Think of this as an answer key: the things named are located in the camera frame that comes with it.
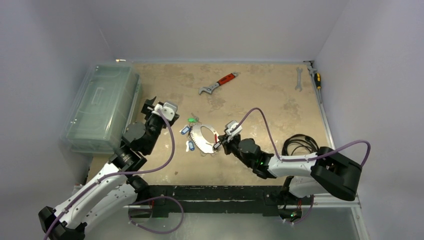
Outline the large white keyring with keys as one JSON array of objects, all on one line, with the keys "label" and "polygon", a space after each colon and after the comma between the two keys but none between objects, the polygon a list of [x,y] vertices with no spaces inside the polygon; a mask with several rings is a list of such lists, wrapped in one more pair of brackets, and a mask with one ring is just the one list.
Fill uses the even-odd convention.
[{"label": "large white keyring with keys", "polygon": [[[218,152],[215,148],[218,142],[218,132],[212,125],[202,123],[200,118],[193,112],[190,115],[191,117],[187,119],[187,124],[179,131],[182,136],[186,137],[185,152],[199,150],[201,156],[214,156]],[[204,132],[213,135],[213,140],[208,140]]]}]

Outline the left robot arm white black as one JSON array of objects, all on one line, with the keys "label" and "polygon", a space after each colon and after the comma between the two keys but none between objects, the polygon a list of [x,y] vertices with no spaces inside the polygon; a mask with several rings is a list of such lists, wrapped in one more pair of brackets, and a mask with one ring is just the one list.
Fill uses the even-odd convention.
[{"label": "left robot arm white black", "polygon": [[45,240],[83,240],[86,234],[126,205],[149,202],[149,184],[142,179],[141,167],[147,162],[161,134],[179,118],[172,102],[144,102],[145,122],[126,126],[121,143],[108,162],[81,189],[55,207],[39,213]]}]

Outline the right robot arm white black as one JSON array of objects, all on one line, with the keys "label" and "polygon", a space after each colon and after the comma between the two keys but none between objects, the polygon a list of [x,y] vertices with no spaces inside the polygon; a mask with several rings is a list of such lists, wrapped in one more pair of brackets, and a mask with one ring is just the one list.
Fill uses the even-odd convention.
[{"label": "right robot arm white black", "polygon": [[224,134],[217,139],[216,147],[222,147],[226,155],[233,154],[259,178],[285,177],[280,196],[288,204],[324,193],[344,201],[356,198],[363,167],[329,147],[306,155],[277,157],[261,150],[252,138]]}]

